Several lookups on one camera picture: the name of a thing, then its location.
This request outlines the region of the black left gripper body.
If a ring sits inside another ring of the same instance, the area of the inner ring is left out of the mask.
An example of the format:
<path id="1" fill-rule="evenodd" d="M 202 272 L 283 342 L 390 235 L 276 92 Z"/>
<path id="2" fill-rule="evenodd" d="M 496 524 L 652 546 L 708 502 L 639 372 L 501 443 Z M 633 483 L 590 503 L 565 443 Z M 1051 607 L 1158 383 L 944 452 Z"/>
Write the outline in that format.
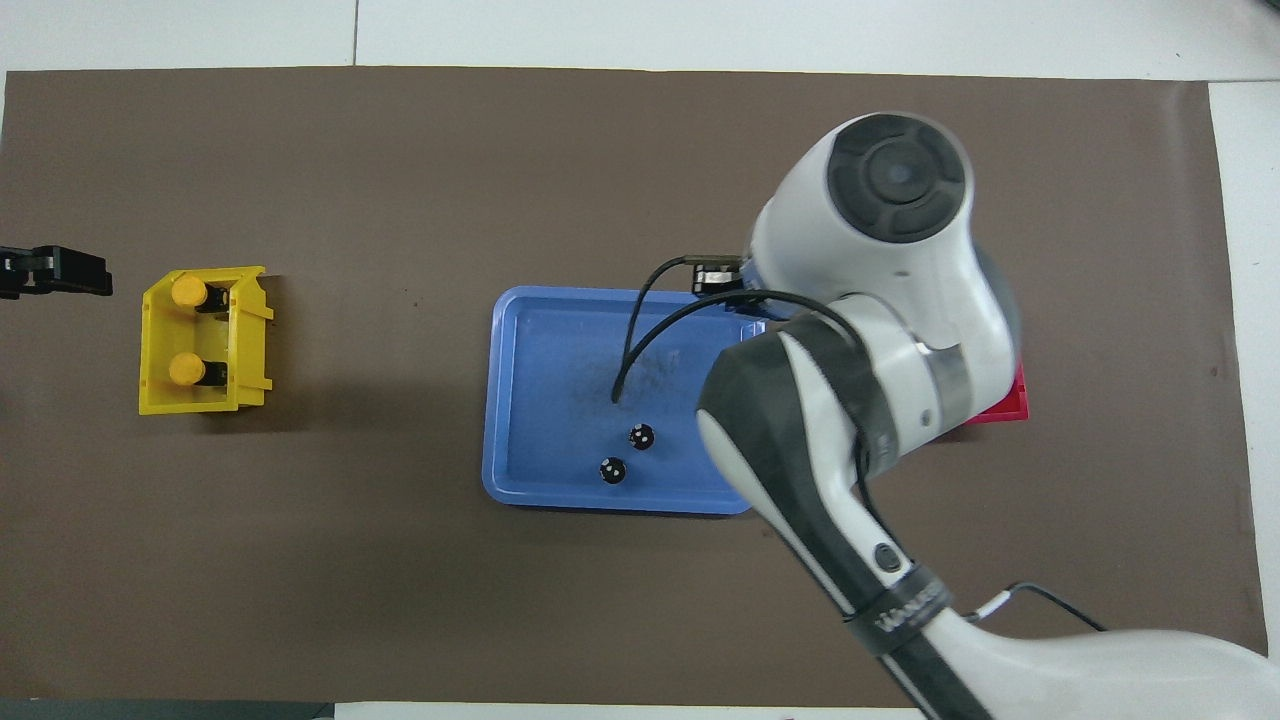
<path id="1" fill-rule="evenodd" d="M 35 249 L 1 246 L 1 299 L 18 300 L 24 295 L 46 295 L 35 273 L 49 269 L 49 255 Z"/>

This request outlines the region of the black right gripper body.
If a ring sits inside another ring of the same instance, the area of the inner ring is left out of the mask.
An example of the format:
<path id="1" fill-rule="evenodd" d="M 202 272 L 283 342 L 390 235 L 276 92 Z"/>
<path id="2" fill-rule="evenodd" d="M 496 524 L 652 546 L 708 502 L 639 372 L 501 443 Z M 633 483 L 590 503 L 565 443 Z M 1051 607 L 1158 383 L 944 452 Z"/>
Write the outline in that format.
<path id="1" fill-rule="evenodd" d="M 701 258 L 692 264 L 692 295 L 709 297 L 739 290 L 764 290 L 750 258 Z"/>

